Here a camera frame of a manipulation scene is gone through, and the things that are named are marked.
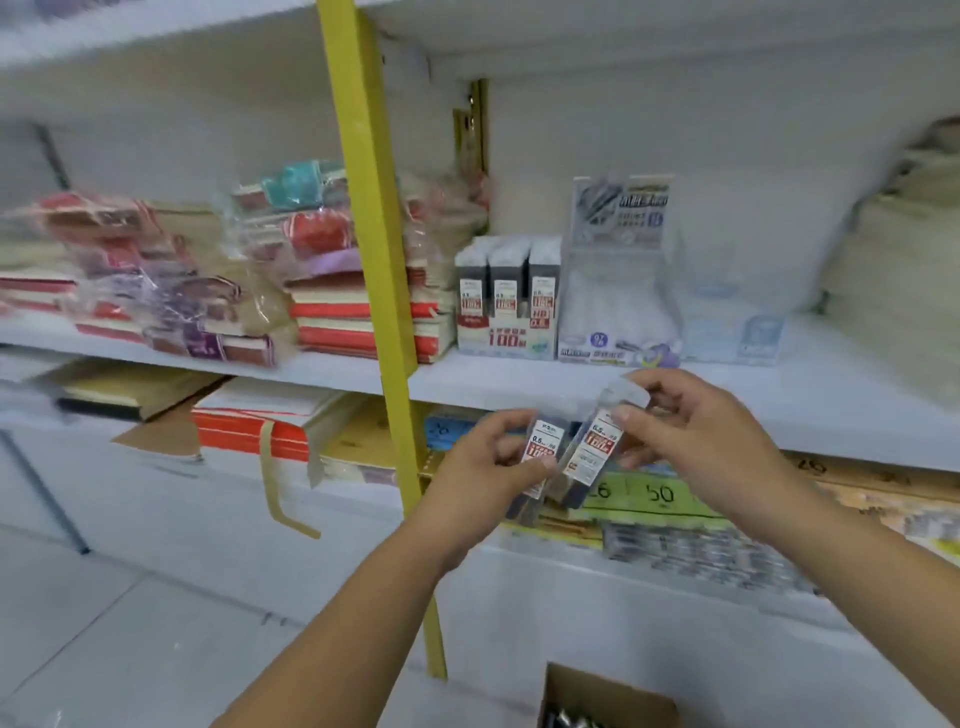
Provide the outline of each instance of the blue metal leg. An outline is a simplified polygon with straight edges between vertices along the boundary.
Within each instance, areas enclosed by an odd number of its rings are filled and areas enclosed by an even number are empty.
[[[20,448],[7,430],[0,430],[0,443],[3,444],[3,448],[10,454],[10,457],[13,458],[13,461],[20,469],[20,472],[23,473],[23,476],[27,478],[27,482],[29,482],[30,486],[34,489],[34,493],[36,493],[36,496],[43,503],[44,508],[53,516],[57,525],[63,529],[63,533],[65,533],[66,537],[70,540],[70,544],[80,554],[89,553],[90,546],[86,544],[84,537],[80,535],[77,526],[70,521],[69,516],[60,508],[60,504],[57,503],[57,499],[54,498],[50,489],[47,488],[47,484],[43,482],[43,478],[34,470],[34,466],[30,464],[30,461],[24,456],[23,452],[20,451]]]

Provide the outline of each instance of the hand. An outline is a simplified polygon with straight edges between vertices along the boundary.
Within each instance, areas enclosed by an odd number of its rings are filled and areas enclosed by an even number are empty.
[[[750,410],[690,372],[648,369],[628,377],[650,393],[651,402],[646,411],[627,404],[613,410],[635,445],[621,465],[666,460],[704,503],[769,541],[765,526],[772,516],[807,487]]]
[[[490,535],[515,497],[556,469],[552,457],[519,463],[526,437],[507,434],[536,415],[534,409],[487,415],[446,454],[408,522],[440,551],[447,570]]]

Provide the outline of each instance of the yellow pole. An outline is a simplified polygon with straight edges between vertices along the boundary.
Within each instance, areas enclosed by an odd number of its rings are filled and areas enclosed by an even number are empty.
[[[360,257],[370,295],[373,336],[396,448],[396,477],[409,514],[422,495],[420,465],[426,436],[410,402],[407,377],[417,369],[413,320],[403,258],[394,154],[380,74],[376,30],[353,0],[317,0],[337,110]],[[436,599],[423,618],[427,669],[446,679]]]

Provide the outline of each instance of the open cardboard box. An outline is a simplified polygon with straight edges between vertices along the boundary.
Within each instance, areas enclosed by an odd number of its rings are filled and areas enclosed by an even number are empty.
[[[681,726],[677,705],[670,698],[555,663],[546,666],[538,728],[543,725],[547,706],[589,716],[609,728]]]

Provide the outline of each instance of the person's left hand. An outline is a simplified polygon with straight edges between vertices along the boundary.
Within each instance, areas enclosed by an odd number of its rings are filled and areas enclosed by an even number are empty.
[[[446,454],[408,519],[439,550],[446,569],[460,566],[503,520],[514,498],[556,469],[552,457],[520,463],[526,437],[507,434],[529,425],[536,414],[513,409],[484,417]]]

